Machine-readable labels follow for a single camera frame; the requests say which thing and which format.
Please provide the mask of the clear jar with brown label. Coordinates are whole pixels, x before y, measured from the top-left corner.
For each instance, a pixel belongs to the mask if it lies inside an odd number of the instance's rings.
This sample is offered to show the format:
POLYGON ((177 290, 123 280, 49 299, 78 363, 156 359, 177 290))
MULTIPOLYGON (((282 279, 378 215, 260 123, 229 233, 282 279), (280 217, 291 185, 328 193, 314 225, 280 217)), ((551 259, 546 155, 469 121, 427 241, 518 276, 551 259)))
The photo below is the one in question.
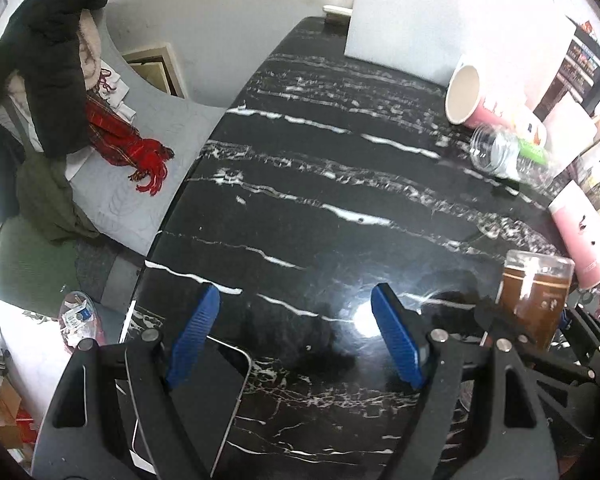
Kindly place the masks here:
POLYGON ((574 271, 565 257, 509 250, 496 304, 515 315, 536 346, 550 348, 564 310, 574 271))

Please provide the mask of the white foam board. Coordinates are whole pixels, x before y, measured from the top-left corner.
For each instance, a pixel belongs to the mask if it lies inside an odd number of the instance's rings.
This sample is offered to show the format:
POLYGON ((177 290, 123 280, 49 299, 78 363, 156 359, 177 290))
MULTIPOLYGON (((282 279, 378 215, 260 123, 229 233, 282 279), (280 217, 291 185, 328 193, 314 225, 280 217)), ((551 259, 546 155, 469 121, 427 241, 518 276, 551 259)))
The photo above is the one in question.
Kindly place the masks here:
POLYGON ((354 0, 344 53, 440 86, 462 61, 552 78, 575 30, 554 0, 354 0))

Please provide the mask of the black jacket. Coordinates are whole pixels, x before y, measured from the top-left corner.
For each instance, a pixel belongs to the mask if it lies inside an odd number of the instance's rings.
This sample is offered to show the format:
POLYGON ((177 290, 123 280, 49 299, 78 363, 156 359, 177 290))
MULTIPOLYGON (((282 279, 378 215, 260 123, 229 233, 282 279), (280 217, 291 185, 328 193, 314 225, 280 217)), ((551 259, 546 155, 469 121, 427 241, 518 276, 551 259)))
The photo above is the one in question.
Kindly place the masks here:
POLYGON ((38 140, 49 158, 88 144, 79 22, 84 10, 100 10, 107 1, 24 0, 1 36, 0 101, 7 79, 18 73, 38 140))

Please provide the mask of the black snack pouch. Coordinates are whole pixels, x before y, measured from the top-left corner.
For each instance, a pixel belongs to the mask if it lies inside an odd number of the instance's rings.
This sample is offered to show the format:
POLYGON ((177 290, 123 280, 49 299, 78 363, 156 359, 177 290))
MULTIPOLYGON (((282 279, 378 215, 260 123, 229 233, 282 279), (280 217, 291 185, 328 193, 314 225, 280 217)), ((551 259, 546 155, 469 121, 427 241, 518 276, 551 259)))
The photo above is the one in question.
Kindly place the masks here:
POLYGON ((570 94, 591 117, 594 116, 595 107, 600 104, 600 45, 580 25, 556 76, 535 107, 535 116, 544 122, 566 94, 570 94))

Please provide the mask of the pink cartoon paper cup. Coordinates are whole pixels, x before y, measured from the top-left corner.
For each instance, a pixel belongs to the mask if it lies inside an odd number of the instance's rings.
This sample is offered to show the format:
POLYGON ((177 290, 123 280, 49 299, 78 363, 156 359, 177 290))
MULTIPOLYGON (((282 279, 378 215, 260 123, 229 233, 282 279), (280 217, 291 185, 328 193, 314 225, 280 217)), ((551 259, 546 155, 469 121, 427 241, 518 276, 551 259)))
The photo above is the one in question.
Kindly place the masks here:
POLYGON ((499 84, 482 67, 460 64, 454 70, 444 110, 453 125, 471 129, 502 126, 540 148, 546 144, 546 128, 527 106, 527 98, 499 84))

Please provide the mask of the clear bottle with green label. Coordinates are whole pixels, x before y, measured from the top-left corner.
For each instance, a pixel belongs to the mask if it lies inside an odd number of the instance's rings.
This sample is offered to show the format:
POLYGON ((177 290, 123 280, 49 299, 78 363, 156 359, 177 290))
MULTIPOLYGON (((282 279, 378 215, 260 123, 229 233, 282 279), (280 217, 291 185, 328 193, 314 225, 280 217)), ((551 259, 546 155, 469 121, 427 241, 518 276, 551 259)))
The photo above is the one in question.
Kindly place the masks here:
POLYGON ((469 143, 472 164, 481 172, 542 190, 553 181, 550 154, 503 126, 481 124, 469 143))

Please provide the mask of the pink panda paper cup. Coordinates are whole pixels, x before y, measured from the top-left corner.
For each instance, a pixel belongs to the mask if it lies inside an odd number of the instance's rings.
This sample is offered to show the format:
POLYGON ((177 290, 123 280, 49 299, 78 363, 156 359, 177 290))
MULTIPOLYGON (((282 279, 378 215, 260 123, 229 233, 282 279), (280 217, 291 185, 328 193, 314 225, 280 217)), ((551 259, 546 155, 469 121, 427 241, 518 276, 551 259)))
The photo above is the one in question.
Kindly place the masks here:
POLYGON ((600 284, 600 214, 579 185, 570 181, 548 206, 580 289, 600 284))

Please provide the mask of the olive green garment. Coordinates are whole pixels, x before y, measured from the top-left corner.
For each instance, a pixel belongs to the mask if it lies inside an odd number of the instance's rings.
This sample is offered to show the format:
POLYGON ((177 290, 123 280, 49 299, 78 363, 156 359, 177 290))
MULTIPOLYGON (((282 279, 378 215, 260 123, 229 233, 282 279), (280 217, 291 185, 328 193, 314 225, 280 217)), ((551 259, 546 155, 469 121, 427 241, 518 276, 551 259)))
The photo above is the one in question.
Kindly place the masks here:
POLYGON ((18 168, 16 194, 23 218, 49 242, 99 237, 99 230, 73 201, 66 165, 33 151, 18 168))

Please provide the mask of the black smartphone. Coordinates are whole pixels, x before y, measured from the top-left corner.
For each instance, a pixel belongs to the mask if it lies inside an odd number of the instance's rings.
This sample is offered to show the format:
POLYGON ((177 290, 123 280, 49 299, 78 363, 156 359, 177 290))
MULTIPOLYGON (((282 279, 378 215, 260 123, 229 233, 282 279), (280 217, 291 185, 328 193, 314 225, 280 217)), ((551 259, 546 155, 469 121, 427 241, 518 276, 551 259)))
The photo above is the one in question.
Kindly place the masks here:
POLYGON ((171 391, 175 411, 208 474, 218 466, 250 372, 245 351, 209 336, 193 370, 171 391))

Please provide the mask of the red plaid scarf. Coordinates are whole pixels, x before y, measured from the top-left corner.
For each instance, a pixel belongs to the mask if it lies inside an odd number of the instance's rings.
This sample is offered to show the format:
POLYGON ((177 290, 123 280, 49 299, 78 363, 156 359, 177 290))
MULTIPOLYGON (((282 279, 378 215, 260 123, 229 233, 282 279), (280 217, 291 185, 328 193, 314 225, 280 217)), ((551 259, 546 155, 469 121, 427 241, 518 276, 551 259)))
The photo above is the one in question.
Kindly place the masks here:
POLYGON ((86 96, 85 109, 95 150, 112 166, 133 168, 129 179, 136 183, 137 191, 155 196, 168 176, 166 163, 174 159, 174 151, 158 140, 143 138, 137 128, 91 93, 86 96))

